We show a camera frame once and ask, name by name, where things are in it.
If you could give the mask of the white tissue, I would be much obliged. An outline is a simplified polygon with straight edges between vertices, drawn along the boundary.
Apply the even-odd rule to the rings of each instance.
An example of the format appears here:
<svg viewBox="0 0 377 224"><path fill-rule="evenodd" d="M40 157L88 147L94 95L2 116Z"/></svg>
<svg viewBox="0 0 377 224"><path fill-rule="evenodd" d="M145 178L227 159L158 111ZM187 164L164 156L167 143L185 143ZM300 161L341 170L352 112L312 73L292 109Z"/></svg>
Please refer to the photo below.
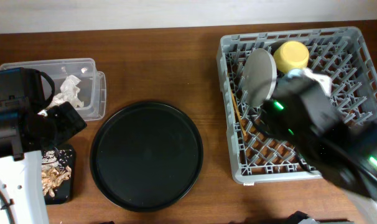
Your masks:
<svg viewBox="0 0 377 224"><path fill-rule="evenodd" d="M50 109L53 106L60 106L63 103L69 102L74 108L84 107L84 102L78 98L80 88L77 85L81 82L79 78L74 75L69 75L60 87L60 93L56 94L52 102L46 107Z"/></svg>

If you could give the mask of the white rice pile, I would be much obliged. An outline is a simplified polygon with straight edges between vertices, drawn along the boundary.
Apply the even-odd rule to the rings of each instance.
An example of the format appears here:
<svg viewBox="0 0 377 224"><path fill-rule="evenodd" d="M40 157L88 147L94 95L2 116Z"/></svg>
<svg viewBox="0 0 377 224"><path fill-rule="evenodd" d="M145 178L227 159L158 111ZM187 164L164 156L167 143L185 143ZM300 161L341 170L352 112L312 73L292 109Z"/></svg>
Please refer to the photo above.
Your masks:
<svg viewBox="0 0 377 224"><path fill-rule="evenodd" d="M42 156L42 165L73 166L75 164L75 152L68 150L47 151Z"/></svg>

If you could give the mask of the peanut shells pile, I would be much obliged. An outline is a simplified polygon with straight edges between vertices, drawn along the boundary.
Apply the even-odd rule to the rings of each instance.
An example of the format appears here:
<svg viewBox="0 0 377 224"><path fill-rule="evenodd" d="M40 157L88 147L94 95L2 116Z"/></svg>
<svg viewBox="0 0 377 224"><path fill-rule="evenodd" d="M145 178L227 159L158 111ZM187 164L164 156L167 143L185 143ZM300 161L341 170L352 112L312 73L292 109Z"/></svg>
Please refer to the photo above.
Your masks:
<svg viewBox="0 0 377 224"><path fill-rule="evenodd" d="M44 196L49 194L55 197L54 190L61 186L61 184L71 178L72 169L66 166L62 170L58 167L51 167L49 169L42 169L42 193Z"/></svg>

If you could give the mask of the wooden chopstick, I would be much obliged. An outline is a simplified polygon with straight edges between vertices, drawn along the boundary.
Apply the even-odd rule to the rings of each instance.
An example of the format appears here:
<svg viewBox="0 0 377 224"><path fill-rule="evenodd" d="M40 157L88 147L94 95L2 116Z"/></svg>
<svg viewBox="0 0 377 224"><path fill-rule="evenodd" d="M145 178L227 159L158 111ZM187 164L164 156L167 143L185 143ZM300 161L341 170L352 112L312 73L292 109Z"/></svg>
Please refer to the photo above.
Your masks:
<svg viewBox="0 0 377 224"><path fill-rule="evenodd" d="M233 102L233 107L234 107L234 110L235 110L235 115L238 118L238 122L240 124L241 132L242 132L242 134L243 134L243 136L245 138L247 136L247 133L246 133L246 130L244 128L244 125L243 125L243 122L242 122L242 119L241 119L241 115L240 115L240 112L239 112L239 109L238 109L236 98L234 96L234 93L231 90L230 90L230 93L231 93L231 99L232 99L232 102Z"/></svg>

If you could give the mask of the grey round plate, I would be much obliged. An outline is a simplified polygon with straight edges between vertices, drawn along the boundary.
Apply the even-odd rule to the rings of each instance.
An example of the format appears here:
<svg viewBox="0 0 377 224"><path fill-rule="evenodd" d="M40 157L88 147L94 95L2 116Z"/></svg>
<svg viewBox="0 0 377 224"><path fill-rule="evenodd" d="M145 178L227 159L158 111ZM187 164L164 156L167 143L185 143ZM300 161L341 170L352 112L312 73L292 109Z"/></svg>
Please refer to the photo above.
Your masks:
<svg viewBox="0 0 377 224"><path fill-rule="evenodd" d="M242 90L247 92L245 102L259 107L272 96L277 80L277 68L273 56L264 49L253 50L243 70Z"/></svg>

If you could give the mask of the yellow saucer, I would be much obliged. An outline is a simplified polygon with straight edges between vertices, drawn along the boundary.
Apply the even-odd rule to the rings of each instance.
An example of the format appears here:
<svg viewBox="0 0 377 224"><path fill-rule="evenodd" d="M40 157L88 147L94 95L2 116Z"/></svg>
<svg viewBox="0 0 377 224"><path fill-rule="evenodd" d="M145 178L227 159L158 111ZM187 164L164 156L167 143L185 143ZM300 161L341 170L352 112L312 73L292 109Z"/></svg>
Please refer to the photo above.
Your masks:
<svg viewBox="0 0 377 224"><path fill-rule="evenodd" d="M307 67L310 53L302 43L294 40L283 43L273 54L276 67L282 73Z"/></svg>

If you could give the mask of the grey dishwasher rack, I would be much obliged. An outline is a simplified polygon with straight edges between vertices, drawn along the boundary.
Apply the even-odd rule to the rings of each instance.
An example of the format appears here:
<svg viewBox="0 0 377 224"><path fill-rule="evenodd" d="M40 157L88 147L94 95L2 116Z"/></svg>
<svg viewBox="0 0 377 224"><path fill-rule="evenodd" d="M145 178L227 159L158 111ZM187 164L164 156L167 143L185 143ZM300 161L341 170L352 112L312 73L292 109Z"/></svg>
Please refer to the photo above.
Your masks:
<svg viewBox="0 0 377 224"><path fill-rule="evenodd" d="M356 27L289 30L226 35L220 39L216 62L226 114L226 136L233 180L242 185L263 182L318 179L319 172L296 158L285 141L266 138L253 122L259 109L249 106L242 90L243 70L250 53L264 49L273 53L289 40L302 42L309 50L309 68L332 78L332 104L344 122L359 127L377 122L377 73L361 31ZM234 93L247 136L235 115Z"/></svg>

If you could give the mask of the light blue cup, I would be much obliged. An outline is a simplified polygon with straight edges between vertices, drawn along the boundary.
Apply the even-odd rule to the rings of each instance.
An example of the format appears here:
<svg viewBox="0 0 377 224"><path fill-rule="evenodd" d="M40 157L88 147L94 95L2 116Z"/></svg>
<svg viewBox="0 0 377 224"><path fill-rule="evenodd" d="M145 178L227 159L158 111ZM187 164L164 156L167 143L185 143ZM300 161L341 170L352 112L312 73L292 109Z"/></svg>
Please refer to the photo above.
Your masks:
<svg viewBox="0 0 377 224"><path fill-rule="evenodd" d="M295 69L292 69L289 72L287 72L286 77L287 78L301 77L302 74L303 74L303 69L295 68Z"/></svg>

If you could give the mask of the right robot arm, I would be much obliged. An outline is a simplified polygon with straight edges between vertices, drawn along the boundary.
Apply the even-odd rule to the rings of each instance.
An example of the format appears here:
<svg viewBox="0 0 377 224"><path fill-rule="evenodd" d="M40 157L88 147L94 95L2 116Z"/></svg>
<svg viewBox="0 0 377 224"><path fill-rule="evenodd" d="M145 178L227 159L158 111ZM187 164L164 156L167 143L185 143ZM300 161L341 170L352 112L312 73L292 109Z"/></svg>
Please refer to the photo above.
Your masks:
<svg viewBox="0 0 377 224"><path fill-rule="evenodd" d="M295 69L262 104L258 130L291 143L308 165L346 193L368 223L377 223L377 123L349 127L331 95L329 76Z"/></svg>

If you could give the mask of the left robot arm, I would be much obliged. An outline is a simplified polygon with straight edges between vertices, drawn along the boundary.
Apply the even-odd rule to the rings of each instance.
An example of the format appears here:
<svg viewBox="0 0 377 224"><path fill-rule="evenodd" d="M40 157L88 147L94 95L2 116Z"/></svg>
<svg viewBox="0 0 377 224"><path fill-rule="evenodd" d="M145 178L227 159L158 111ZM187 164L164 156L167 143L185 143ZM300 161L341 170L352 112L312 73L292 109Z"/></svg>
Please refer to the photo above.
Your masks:
<svg viewBox="0 0 377 224"><path fill-rule="evenodd" d="M51 106L33 68L0 70L0 223L48 223L41 190L42 151L59 146L87 126L69 102Z"/></svg>

